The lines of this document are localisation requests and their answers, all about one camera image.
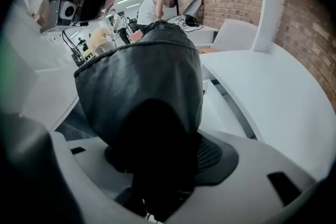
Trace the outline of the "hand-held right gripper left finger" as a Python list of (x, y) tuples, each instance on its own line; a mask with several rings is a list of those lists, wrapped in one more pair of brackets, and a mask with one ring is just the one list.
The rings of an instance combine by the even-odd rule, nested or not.
[(118, 172), (106, 161), (105, 142), (98, 137), (66, 141), (59, 132), (51, 132), (50, 136), (84, 223), (152, 223), (115, 201), (131, 186), (133, 176)]

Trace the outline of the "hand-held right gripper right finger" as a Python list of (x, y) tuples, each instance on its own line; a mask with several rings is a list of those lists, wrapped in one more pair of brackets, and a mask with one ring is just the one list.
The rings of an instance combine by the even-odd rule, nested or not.
[[(195, 188), (167, 223), (286, 223), (316, 187), (308, 173), (267, 144), (219, 131), (202, 134), (232, 145), (238, 165), (219, 185)], [(275, 172), (283, 172), (299, 189), (287, 206), (267, 177)]]

